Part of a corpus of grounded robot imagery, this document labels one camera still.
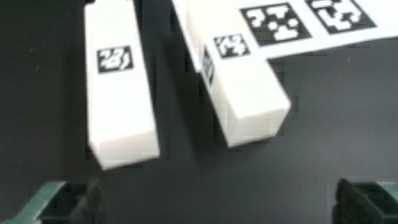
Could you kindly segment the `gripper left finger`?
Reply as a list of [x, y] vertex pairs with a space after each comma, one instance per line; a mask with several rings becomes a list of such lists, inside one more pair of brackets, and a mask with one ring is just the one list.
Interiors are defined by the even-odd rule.
[[47, 182], [10, 218], [10, 224], [104, 224], [97, 180]]

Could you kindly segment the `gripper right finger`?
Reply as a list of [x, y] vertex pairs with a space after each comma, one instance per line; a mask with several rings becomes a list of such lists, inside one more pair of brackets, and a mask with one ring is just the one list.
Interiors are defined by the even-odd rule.
[[333, 224], [398, 224], [398, 182], [339, 180]]

